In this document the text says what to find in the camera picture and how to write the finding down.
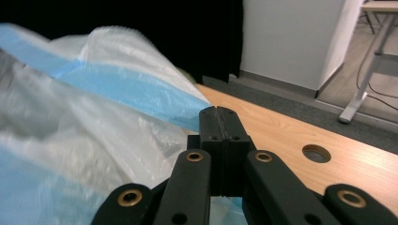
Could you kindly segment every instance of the wooden table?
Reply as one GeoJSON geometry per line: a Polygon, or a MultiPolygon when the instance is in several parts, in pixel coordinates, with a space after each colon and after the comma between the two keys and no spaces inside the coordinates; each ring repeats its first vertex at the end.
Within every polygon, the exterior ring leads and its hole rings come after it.
{"type": "Polygon", "coordinates": [[[278,155],[307,188],[324,194],[327,186],[348,184],[361,188],[398,217],[398,156],[357,142],[242,99],[196,84],[214,106],[235,111],[257,149],[278,155]],[[331,160],[317,163],[303,155],[316,144],[331,160]]]}

